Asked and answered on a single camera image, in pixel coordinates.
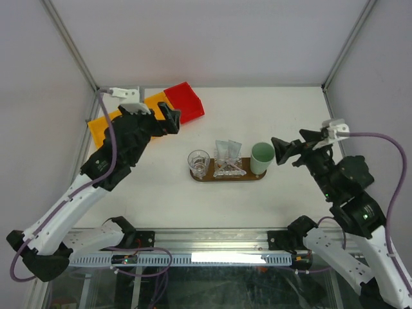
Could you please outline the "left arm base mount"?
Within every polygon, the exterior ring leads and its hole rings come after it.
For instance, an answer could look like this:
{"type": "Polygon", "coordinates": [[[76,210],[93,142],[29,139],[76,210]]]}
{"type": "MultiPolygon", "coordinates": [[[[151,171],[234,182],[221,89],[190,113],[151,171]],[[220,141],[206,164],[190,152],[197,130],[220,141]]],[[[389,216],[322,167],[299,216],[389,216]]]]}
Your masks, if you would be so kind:
{"type": "Polygon", "coordinates": [[[136,229],[123,216],[109,218],[103,223],[103,225],[107,222],[116,224],[124,234],[120,240],[120,243],[115,245],[115,248],[137,249],[154,247],[155,231],[136,229]]]}

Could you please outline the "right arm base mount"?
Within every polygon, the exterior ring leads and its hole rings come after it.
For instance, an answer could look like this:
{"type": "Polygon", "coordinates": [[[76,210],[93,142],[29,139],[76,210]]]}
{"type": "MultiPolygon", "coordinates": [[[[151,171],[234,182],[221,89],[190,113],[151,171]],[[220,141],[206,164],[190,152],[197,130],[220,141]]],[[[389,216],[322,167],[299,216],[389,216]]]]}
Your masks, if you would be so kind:
{"type": "Polygon", "coordinates": [[[308,216],[300,216],[285,230],[269,230],[267,232],[268,249],[271,251],[282,250],[291,254],[297,254],[298,250],[308,250],[303,244],[303,238],[318,224],[308,216]]]}

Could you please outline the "pale green cup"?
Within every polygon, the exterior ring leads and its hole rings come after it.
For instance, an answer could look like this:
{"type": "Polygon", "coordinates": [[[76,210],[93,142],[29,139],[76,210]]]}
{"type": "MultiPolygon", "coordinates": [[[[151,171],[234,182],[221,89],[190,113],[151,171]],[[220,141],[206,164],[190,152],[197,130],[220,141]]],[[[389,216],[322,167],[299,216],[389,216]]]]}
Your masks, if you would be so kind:
{"type": "Polygon", "coordinates": [[[275,157],[275,151],[272,145],[266,142],[256,143],[251,150],[250,170],[253,174],[263,174],[275,157]]]}

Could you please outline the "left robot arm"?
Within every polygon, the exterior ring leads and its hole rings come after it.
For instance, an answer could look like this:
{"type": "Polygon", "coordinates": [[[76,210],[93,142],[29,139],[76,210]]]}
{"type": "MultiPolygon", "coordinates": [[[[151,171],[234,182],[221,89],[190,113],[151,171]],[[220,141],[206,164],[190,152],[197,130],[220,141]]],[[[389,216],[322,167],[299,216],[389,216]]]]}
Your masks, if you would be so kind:
{"type": "Polygon", "coordinates": [[[160,102],[164,116],[158,120],[152,109],[136,104],[118,108],[121,114],[109,121],[105,139],[80,168],[70,188],[31,227],[13,230],[6,240],[34,278],[49,282],[59,277],[77,258],[109,247],[130,249],[136,229],[124,217],[112,217],[103,225],[69,236],[88,210],[111,192],[136,166],[152,137],[175,135],[180,130],[181,112],[160,102]]]}

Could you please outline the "white toothpaste tube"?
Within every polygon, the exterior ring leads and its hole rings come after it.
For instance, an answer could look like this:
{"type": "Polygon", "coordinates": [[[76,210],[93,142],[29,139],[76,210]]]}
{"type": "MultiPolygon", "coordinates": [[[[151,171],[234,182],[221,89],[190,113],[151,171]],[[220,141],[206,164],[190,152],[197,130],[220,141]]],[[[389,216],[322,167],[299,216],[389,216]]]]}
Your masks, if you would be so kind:
{"type": "Polygon", "coordinates": [[[216,151],[217,151],[217,155],[216,155],[217,161],[219,163],[222,163],[226,160],[227,156],[229,155],[229,142],[217,140],[215,144],[216,144],[216,151]]]}
{"type": "Polygon", "coordinates": [[[233,140],[228,141],[229,160],[236,161],[239,157],[242,144],[233,140]]]}

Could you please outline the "clear compartment organizer box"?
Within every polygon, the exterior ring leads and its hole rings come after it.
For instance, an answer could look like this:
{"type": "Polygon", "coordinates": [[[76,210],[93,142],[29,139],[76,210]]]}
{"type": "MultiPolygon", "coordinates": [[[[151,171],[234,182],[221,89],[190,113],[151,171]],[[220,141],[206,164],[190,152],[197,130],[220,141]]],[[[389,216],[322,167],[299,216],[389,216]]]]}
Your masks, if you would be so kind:
{"type": "Polygon", "coordinates": [[[218,150],[214,149],[214,170],[213,177],[221,179],[239,178],[245,176],[245,170],[243,169],[243,161],[239,156],[233,161],[224,161],[222,166],[218,165],[218,150]]]}

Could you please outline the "clear plastic cup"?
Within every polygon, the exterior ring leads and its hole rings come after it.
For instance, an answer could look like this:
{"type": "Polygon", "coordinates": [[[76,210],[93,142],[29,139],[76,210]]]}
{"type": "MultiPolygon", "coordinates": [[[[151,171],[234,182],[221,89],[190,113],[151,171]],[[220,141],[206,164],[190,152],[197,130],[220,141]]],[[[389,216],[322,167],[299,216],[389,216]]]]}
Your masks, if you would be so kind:
{"type": "Polygon", "coordinates": [[[197,178],[203,178],[209,170],[210,156],[204,150],[194,150],[188,157],[187,162],[192,174],[197,178]]]}

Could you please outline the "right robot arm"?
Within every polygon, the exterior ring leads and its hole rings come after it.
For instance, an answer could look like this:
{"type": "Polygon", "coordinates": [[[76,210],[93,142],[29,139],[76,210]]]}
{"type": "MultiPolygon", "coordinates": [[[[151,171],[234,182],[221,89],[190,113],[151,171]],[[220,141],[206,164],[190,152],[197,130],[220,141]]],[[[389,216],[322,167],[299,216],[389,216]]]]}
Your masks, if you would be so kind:
{"type": "Polygon", "coordinates": [[[312,250],[322,257],[359,296],[363,308],[411,308],[411,276],[395,251],[390,236],[391,212],[366,192],[373,182],[363,156],[346,156],[333,161],[334,142],[350,137],[377,137],[391,142],[402,159],[402,172],[390,204],[393,205],[406,177],[407,160],[402,146],[393,138],[379,133],[349,133],[342,129],[319,132],[300,130],[303,141],[285,142],[271,139],[277,165],[298,156],[294,167],[305,166],[331,203],[332,218],[362,252],[360,263],[340,245],[330,243],[327,235],[308,216],[300,216],[277,237],[268,233],[270,248],[295,254],[297,249],[312,250]]]}

